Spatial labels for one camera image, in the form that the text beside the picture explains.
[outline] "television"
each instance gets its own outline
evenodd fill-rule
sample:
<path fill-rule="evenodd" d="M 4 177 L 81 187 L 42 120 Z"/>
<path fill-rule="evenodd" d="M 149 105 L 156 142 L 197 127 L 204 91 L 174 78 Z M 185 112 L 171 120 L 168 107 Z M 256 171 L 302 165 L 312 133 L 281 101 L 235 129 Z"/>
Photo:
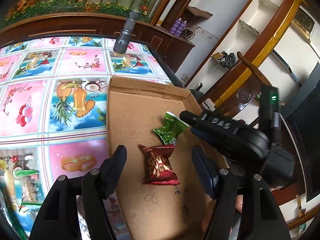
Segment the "television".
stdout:
<path fill-rule="evenodd" d="M 294 138 L 303 167 L 307 201 L 320 194 L 320 64 L 281 114 Z"/>

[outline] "cardboard box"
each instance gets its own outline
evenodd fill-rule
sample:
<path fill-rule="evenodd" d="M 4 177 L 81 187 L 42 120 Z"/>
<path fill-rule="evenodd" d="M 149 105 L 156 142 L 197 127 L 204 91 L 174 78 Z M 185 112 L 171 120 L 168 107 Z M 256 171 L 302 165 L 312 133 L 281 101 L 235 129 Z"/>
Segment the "cardboard box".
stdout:
<path fill-rule="evenodd" d="M 201 222 L 209 197 L 203 191 L 191 160 L 191 148 L 202 145 L 206 154 L 225 166 L 222 155 L 190 132 L 178 137 L 172 156 L 172 170 L 180 185 L 143 185 L 144 155 L 139 144 L 162 145 L 153 132 L 163 125 L 167 111 L 179 114 L 188 110 L 201 114 L 201 108 L 189 90 L 170 85 L 121 77 L 112 77 L 108 92 L 109 154 L 119 144 L 127 148 L 127 162 L 116 193 L 124 219 L 134 240 L 201 239 Z"/>

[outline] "purple bottle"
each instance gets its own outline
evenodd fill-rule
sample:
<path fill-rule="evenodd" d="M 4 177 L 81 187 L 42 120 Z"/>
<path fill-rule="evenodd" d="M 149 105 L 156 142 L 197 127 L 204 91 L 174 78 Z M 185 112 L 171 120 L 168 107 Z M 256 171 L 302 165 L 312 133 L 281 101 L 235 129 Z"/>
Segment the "purple bottle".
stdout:
<path fill-rule="evenodd" d="M 181 22 L 178 29 L 174 33 L 175 36 L 179 37 L 183 30 L 187 27 L 187 21 Z"/>
<path fill-rule="evenodd" d="M 171 27 L 169 33 L 174 34 L 174 33 L 177 31 L 177 29 L 178 29 L 178 27 L 179 27 L 179 25 L 180 25 L 181 23 L 182 23 L 181 18 L 176 19 L 176 21 L 175 21 L 175 23 L 173 24 L 173 26 Z"/>

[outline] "metal screw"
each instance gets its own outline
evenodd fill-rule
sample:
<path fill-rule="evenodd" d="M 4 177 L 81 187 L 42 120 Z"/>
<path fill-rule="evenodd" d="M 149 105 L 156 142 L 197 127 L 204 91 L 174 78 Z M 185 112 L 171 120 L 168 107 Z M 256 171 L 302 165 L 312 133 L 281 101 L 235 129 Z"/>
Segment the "metal screw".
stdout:
<path fill-rule="evenodd" d="M 254 174 L 254 179 L 256 179 L 256 180 L 261 180 L 262 179 L 262 177 L 261 177 L 261 175 L 260 174 Z"/>
<path fill-rule="evenodd" d="M 65 178 L 66 178 L 65 175 L 60 175 L 60 176 L 58 177 L 58 181 L 64 181 Z"/>
<path fill-rule="evenodd" d="M 220 174 L 227 175 L 229 171 L 227 169 L 220 169 Z"/>
<path fill-rule="evenodd" d="M 91 175 L 97 175 L 99 174 L 99 169 L 93 169 L 90 171 Z"/>

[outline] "white cable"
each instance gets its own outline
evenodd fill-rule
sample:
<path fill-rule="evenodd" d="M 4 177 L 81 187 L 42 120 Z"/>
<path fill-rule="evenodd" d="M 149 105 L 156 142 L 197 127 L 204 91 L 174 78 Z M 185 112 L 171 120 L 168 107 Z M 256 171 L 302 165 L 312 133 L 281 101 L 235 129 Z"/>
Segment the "white cable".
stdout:
<path fill-rule="evenodd" d="M 295 141 L 294 141 L 294 139 L 293 139 L 293 136 L 292 136 L 292 134 L 291 134 L 291 132 L 290 132 L 290 130 L 289 130 L 289 127 L 288 127 L 287 123 L 285 122 L 285 120 L 284 120 L 284 118 L 282 117 L 282 115 L 281 115 L 281 114 L 279 114 L 279 115 L 280 115 L 280 117 L 281 117 L 281 119 L 282 119 L 282 122 L 284 123 L 284 126 L 285 126 L 286 129 L 287 129 L 287 132 L 288 132 L 289 135 L 290 135 L 290 138 L 291 138 L 291 141 L 292 141 L 292 143 L 293 143 L 293 145 L 294 145 L 294 148 L 296 149 L 296 152 L 297 152 L 297 155 L 298 155 L 298 158 L 299 158 L 299 161 L 300 161 L 300 166 L 301 166 L 301 169 L 302 169 L 302 175 L 303 175 L 303 181 L 304 181 L 304 188 L 305 188 L 306 195 L 307 195 L 306 177 L 305 177 L 305 174 L 304 174 L 304 171 L 303 171 L 302 160 L 301 160 L 301 157 L 300 157 L 300 154 L 299 154 L 297 145 L 296 145 L 296 143 L 295 143 Z"/>

